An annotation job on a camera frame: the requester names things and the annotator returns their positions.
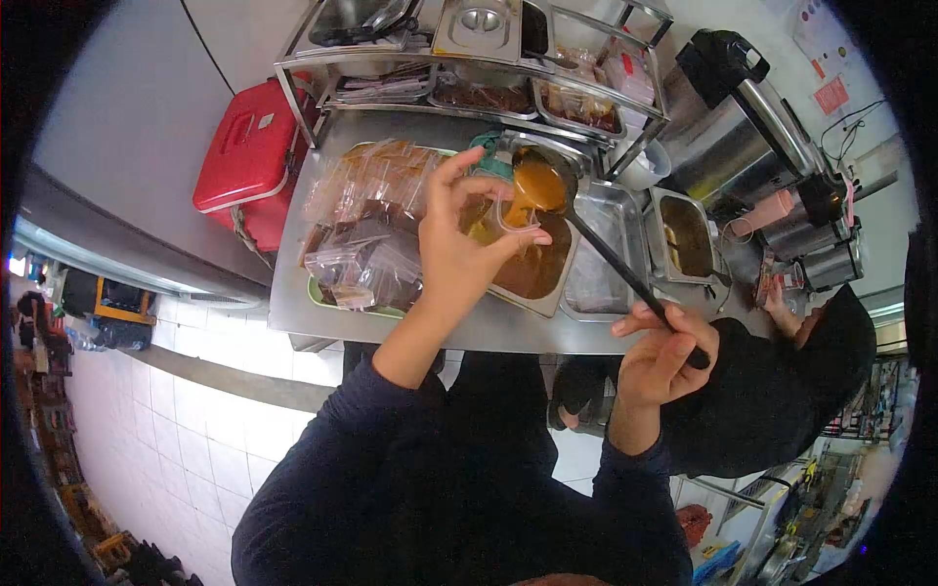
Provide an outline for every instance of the storage shelf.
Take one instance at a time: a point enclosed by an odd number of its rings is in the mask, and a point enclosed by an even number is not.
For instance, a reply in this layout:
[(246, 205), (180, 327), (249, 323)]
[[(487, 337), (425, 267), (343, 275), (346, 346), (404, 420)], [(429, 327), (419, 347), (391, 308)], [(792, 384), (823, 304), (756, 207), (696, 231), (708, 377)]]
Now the storage shelf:
[[(664, 100), (664, 92), (662, 91), (662, 81), (660, 68), (658, 66), (658, 57), (655, 54), (655, 45), (671, 25), (671, 16), (663, 11), (658, 10), (657, 8), (649, 7), (648, 5), (645, 5), (642, 2), (638, 2), (636, 0), (624, 0), (623, 4), (623, 12), (616, 20), (615, 25), (609, 25), (597, 21), (596, 19), (566, 8), (551, 7), (552, 14), (550, 18), (550, 27), (556, 26), (557, 17), (561, 19), (567, 18), (591, 27), (604, 35), (607, 35), (610, 40), (609, 42), (618, 38), (640, 49), (643, 52), (643, 59), (655, 92), (655, 101), (653, 102), (653, 105), (642, 103), (604, 84), (590, 82), (578, 76), (572, 75), (565, 70), (558, 68), (554, 63), (544, 63), (538, 59), (531, 58), (522, 58), (516, 62), (507, 62), (495, 58), (479, 56), (456, 55), (450, 53), (436, 54), (433, 52), (431, 47), (416, 46), (412, 46), (409, 49), (405, 46), (402, 51), (396, 49), (369, 49), (367, 51), (362, 51), (361, 49), (352, 49), (347, 52), (331, 51), (328, 53), (303, 54), (301, 56), (297, 56), (295, 54), (297, 44), (301, 40), (302, 35), (306, 34), (306, 31), (310, 26), (314, 15), (317, 13), (319, 3), (310, 3), (310, 7), (300, 18), (299, 22), (294, 27), (293, 32), (289, 36), (289, 40), (280, 51), (280, 57), (274, 63), (274, 69), (277, 72), (280, 85), (283, 88), (284, 95), (290, 104), (290, 108), (294, 113), (296, 121), (300, 125), (303, 137), (306, 139), (310, 147), (314, 149), (319, 147), (319, 131), (323, 128), (325, 122), (323, 118), (325, 117), (321, 116), (320, 121), (317, 122), (315, 128), (308, 123), (302, 112), (302, 109), (296, 100), (296, 81), (294, 79), (293, 72), (331, 64), (383, 61), (418, 62), (430, 64), (436, 63), (450, 65), (471, 63), (474, 66), (481, 68), (490, 68), (509, 74), (520, 74), (533, 79), (545, 80), (550, 83), (555, 83), (561, 87), (605, 99), (620, 107), (628, 108), (634, 112), (641, 113), (649, 118), (649, 122), (641, 136), (639, 136), (638, 139), (635, 140), (625, 150), (625, 152), (621, 154), (621, 156), (617, 156), (615, 160), (609, 161), (610, 164), (608, 165), (609, 170), (607, 173), (597, 177), (613, 180), (629, 165), (629, 163), (631, 163), (639, 155), (639, 153), (644, 150), (644, 148), (649, 143), (651, 143), (652, 140), (654, 140), (661, 129), (664, 128), (664, 125), (670, 122), (670, 118), (668, 116), (668, 105)], [(631, 14), (634, 8), (638, 8), (640, 11), (657, 18), (661, 23), (658, 31), (649, 42), (639, 40), (623, 30), (623, 26), (625, 25), (629, 14)], [(509, 116), (500, 116), (494, 113), (476, 113), (470, 111), (460, 112), (422, 104), (339, 104), (334, 101), (328, 101), (328, 93), (330, 90), (331, 87), (326, 89), (325, 93), (319, 100), (319, 104), (317, 104), (317, 107), (323, 113), (327, 113), (332, 110), (372, 110), (431, 113), (435, 115), (446, 115), (457, 118), (489, 120), (514, 128), (524, 128), (526, 130), (533, 130), (535, 132), (565, 138), (576, 141), (578, 143), (595, 145), (610, 152), (612, 152), (617, 144), (616, 141), (602, 141), (600, 139), (584, 136), (566, 128), (557, 128), (553, 125), (543, 124), (542, 122), (519, 120)]]

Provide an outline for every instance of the person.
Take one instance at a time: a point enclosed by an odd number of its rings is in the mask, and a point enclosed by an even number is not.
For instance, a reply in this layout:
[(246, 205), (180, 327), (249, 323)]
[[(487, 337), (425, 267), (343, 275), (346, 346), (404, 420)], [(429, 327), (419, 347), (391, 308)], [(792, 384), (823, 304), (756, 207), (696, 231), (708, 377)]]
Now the person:
[[(875, 329), (849, 284), (801, 321), (775, 283), (765, 310), (779, 340), (753, 336), (732, 318), (713, 321), (720, 353), (709, 382), (661, 407), (673, 473), (738, 478), (790, 462), (870, 377)], [(696, 314), (692, 319), (704, 322)], [(640, 304), (613, 325), (613, 334), (627, 336), (657, 324), (654, 313)], [(548, 410), (551, 425), (576, 428), (584, 406), (602, 397), (606, 377), (621, 380), (618, 361), (577, 356), (562, 365)]]
[(468, 193), (504, 189), (463, 177), (481, 155), (430, 175), (423, 293), (373, 355), (349, 345), (362, 359), (254, 496), (233, 535), (239, 586), (690, 584), (658, 411), (706, 382), (684, 364), (695, 344), (717, 354), (706, 328), (671, 308), (677, 333), (653, 329), (625, 355), (592, 498), (551, 479), (536, 356), (466, 352), (448, 392), (428, 375), (502, 264), (550, 242), (459, 232)]

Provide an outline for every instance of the red toolbox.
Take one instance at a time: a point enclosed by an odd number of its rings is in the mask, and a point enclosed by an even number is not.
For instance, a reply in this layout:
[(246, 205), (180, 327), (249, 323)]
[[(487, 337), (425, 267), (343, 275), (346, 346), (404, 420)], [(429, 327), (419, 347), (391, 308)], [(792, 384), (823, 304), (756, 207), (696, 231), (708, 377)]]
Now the red toolbox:
[[(305, 105), (306, 92), (296, 93)], [(276, 250), (307, 149), (276, 79), (246, 89), (221, 119), (192, 203), (235, 233), (235, 220), (243, 218), (249, 248), (253, 239), (261, 251)]]

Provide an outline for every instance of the red sign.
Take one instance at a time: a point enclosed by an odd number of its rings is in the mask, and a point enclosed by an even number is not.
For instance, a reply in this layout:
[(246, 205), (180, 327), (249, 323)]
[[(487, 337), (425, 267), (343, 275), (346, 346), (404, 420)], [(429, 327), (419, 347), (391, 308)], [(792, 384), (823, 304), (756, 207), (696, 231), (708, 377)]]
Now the red sign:
[(830, 83), (814, 92), (814, 99), (817, 100), (818, 106), (821, 106), (824, 115), (829, 116), (837, 108), (846, 104), (850, 97), (847, 96), (847, 88), (843, 86), (843, 80), (839, 75)]

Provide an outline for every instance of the black pants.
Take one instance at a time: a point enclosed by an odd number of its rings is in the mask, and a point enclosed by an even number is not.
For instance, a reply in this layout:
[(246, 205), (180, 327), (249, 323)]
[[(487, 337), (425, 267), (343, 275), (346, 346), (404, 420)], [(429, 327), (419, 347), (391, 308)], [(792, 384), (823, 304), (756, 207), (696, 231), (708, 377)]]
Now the black pants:
[[(377, 344), (345, 342), (343, 380), (377, 350)], [(446, 423), (454, 440), (486, 454), (489, 465), (553, 472), (557, 446), (545, 423), (547, 391), (536, 354), (467, 351), (449, 392), (432, 372), (419, 392), (445, 393)]]

